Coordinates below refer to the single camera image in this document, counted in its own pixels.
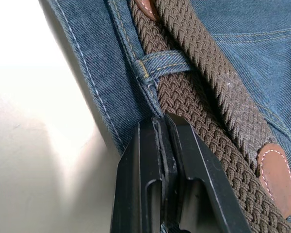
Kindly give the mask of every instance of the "blue denim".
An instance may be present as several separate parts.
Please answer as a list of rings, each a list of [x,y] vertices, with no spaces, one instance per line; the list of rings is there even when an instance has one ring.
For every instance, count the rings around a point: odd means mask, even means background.
[[[194,68],[180,51],[144,55],[128,0],[49,2],[122,153],[140,120],[162,116],[159,77]],[[237,70],[291,167],[291,0],[199,0],[192,5]]]

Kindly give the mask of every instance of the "white surface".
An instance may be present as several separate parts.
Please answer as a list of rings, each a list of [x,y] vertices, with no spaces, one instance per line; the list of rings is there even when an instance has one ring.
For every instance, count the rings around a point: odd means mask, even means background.
[[[39,2],[0,1],[0,233],[108,232],[118,160]]]

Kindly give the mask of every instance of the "white stitching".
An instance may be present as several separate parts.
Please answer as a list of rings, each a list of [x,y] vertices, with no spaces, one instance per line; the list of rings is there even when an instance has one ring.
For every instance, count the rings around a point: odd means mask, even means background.
[[[115,131],[115,133],[116,133],[116,136],[117,136],[118,140],[120,141],[120,143],[121,143],[123,149],[125,149],[125,147],[124,147],[124,145],[123,145],[123,142],[122,142],[122,140],[121,140],[121,138],[120,138],[120,136],[119,136],[119,134],[118,134],[118,132],[117,132],[117,130],[116,130],[116,128],[115,128],[115,126],[114,126],[114,124],[113,124],[113,122],[112,122],[112,120],[111,120],[109,114],[108,114],[108,112],[107,112],[107,109],[106,109],[105,105],[103,104],[102,99],[101,99],[100,96],[99,96],[99,93],[98,93],[98,90],[96,89],[96,85],[95,85],[95,83],[94,83],[94,81],[93,81],[92,75],[91,75],[91,73],[89,72],[89,69],[88,69],[88,67],[87,67],[87,63],[86,63],[86,60],[85,60],[84,54],[83,54],[83,52],[81,51],[80,45],[79,45],[78,42],[77,42],[77,39],[76,39],[76,37],[75,37],[75,35],[74,35],[73,31],[72,31],[72,28],[71,28],[70,25],[69,25],[68,19],[67,19],[66,15],[65,15],[63,9],[61,8],[60,4],[58,3],[58,1],[55,0],[55,2],[57,3],[58,8],[59,8],[59,9],[61,10],[61,12],[63,13],[64,19],[65,19],[65,21],[67,22],[68,28],[69,28],[69,30],[70,30],[72,36],[73,36],[73,39],[75,40],[75,42],[76,42],[76,44],[77,44],[77,47],[78,47],[78,49],[79,49],[79,51],[80,51],[80,54],[81,54],[81,56],[82,56],[82,59],[83,59],[84,65],[85,65],[85,67],[86,67],[86,71],[87,71],[87,73],[88,73],[88,75],[89,75],[89,77],[90,77],[90,79],[91,79],[91,82],[92,82],[92,84],[93,84],[93,87],[94,87],[94,89],[95,89],[95,92],[96,92],[96,94],[97,94],[97,97],[99,98],[99,100],[100,100],[100,102],[101,102],[101,104],[102,104],[102,106],[103,106],[103,109],[104,109],[104,111],[105,111],[105,113],[106,113],[108,119],[110,120],[111,125],[112,125],[113,128],[114,128],[114,131]]]
[[[291,180],[291,172],[290,172],[290,168],[289,168],[289,165],[288,165],[287,160],[285,159],[285,157],[284,157],[280,152],[278,152],[278,151],[276,151],[276,150],[268,150],[268,151],[266,151],[266,152],[263,154],[263,158],[262,158],[262,160],[261,160],[261,174],[262,174],[262,178],[263,178],[263,180],[264,180],[264,183],[266,184],[267,191],[268,191],[269,194],[271,195],[272,200],[274,200],[274,199],[273,199],[273,196],[272,196],[272,194],[271,194],[271,192],[270,192],[270,190],[268,189],[268,185],[267,185],[267,183],[266,183],[265,177],[263,176],[263,160],[264,160],[266,154],[269,153],[269,152],[271,152],[271,151],[280,154],[281,157],[283,158],[283,160],[285,161],[285,163],[286,163],[286,165],[287,165],[287,168],[288,168],[289,175],[290,175],[290,180]]]
[[[157,16],[156,14],[154,14],[150,9],[148,9],[147,7],[146,7],[146,5],[143,3],[143,1],[141,1],[141,4],[150,12],[150,13],[152,13],[154,16]]]

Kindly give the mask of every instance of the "brown leather tab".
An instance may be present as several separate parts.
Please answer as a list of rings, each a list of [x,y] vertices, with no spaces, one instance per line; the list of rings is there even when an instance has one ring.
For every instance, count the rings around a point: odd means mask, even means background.
[[[291,171],[284,150],[273,143],[259,153],[260,178],[268,196],[275,202],[284,218],[291,215]]]
[[[152,0],[135,0],[139,9],[153,21],[158,21],[159,14]]]

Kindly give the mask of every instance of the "jeans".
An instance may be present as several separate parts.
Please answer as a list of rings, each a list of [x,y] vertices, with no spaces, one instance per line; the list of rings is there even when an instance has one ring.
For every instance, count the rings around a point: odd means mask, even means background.
[[[122,153],[140,120],[162,116],[156,95],[159,77],[194,68],[181,51],[144,54],[128,0],[49,2]],[[235,67],[291,167],[291,0],[199,0],[192,5]]]

